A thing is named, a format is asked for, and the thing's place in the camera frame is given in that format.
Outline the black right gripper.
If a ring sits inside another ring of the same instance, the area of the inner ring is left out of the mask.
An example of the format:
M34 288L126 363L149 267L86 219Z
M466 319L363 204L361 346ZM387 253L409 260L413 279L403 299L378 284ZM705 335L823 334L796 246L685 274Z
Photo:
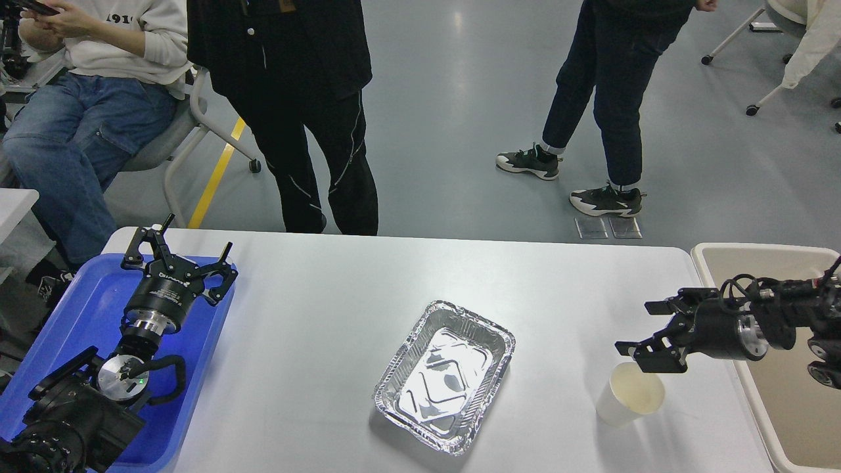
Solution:
M675 296L644 303L649 315L684 315L688 325L665 327L640 342L617 341L622 356L644 373L685 373L686 357L703 353L716 359L759 361L769 344L751 314L727 313L716 299L718 288L680 288Z

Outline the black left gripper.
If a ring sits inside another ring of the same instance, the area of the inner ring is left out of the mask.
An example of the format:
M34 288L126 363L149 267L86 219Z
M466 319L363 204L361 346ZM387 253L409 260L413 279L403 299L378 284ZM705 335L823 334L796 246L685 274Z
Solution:
M227 261L232 242L227 243L214 263L198 266L192 260L176 261L164 237L175 216L169 214L159 229L138 227L124 252L121 269L143 273L124 308L124 327L144 327L158 335L177 333L198 296L214 307L222 302L238 277L238 271ZM139 251L141 243L151 247L153 261L148 264ZM206 279L216 276L221 282L211 287Z

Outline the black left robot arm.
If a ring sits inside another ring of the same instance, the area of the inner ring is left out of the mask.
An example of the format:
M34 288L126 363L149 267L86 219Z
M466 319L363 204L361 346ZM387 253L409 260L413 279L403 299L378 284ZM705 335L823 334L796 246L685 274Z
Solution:
M139 227L81 268L2 395L3 472L155 472L186 433L233 296L228 243Z

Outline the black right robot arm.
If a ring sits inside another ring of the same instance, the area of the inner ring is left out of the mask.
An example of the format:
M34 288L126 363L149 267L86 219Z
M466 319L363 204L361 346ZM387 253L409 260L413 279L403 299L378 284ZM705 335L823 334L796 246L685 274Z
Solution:
M822 276L778 281L739 273L719 288L681 288L675 296L647 302L650 315L669 323L639 342L617 341L645 373L685 373L686 357L760 361L769 348L790 350L796 330L807 327L807 346L817 357L808 373L839 388L839 276L836 261Z

